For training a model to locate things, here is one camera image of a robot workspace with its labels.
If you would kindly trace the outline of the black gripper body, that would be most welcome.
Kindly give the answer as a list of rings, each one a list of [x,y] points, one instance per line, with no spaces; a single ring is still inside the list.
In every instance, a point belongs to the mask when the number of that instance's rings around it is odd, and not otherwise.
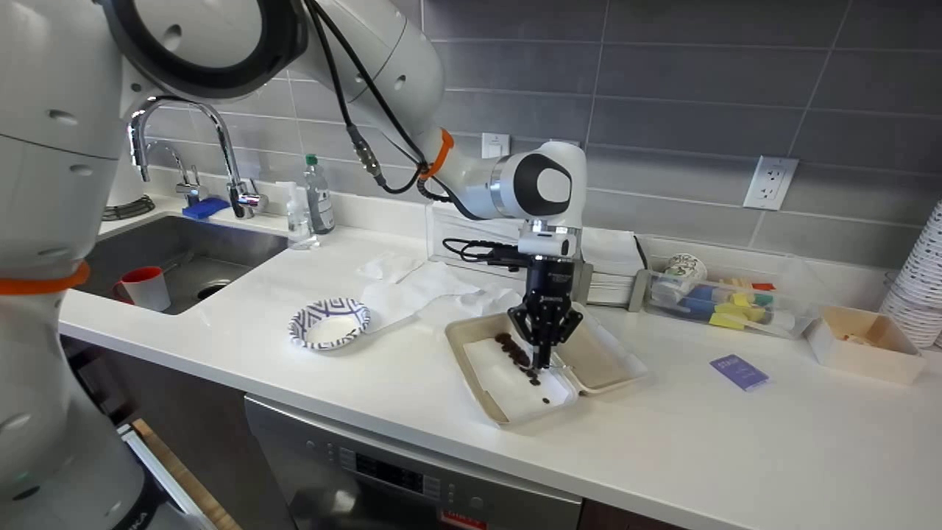
[[[573,294],[572,263],[533,258],[526,264],[526,292],[520,302],[508,310],[508,320],[526,320],[539,345],[547,345],[554,324],[560,324],[566,314],[579,314],[572,302],[572,294]]]

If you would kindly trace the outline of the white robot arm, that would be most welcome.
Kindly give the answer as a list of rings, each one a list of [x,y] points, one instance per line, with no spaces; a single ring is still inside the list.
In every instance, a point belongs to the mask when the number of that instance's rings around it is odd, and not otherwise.
[[[0,0],[0,530],[183,522],[73,376],[62,301],[146,115],[242,101],[288,68],[401,133],[463,216],[520,217],[572,255],[585,154],[460,157],[435,123],[435,48],[389,0]]]

